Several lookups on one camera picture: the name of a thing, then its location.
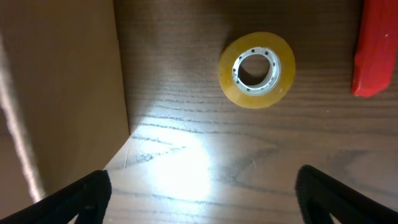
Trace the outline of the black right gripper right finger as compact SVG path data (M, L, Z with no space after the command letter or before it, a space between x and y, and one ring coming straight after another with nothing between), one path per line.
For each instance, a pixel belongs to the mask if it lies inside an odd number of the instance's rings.
M295 192L305 224L397 223L397 212L310 165L299 169Z

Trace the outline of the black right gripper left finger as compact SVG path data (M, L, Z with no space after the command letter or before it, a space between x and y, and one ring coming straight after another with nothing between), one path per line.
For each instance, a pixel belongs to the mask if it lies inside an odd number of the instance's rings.
M101 224L111 198L108 172L96 170L43 200L1 219L13 223Z

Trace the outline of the yellow tape roll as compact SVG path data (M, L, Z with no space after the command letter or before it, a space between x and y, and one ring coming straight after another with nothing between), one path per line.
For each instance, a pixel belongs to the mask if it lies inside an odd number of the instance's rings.
M256 85L245 84L239 67L245 59L260 55L270 64L266 77ZM295 57L288 43L270 32L254 32L242 36L225 48L218 61L221 89L234 104L261 109L281 100L293 85Z

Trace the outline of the red utility knife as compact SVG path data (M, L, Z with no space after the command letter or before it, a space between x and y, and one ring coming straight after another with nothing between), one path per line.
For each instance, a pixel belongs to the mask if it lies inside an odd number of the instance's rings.
M365 0L354 55L351 91L369 97L385 90L397 54L397 0Z

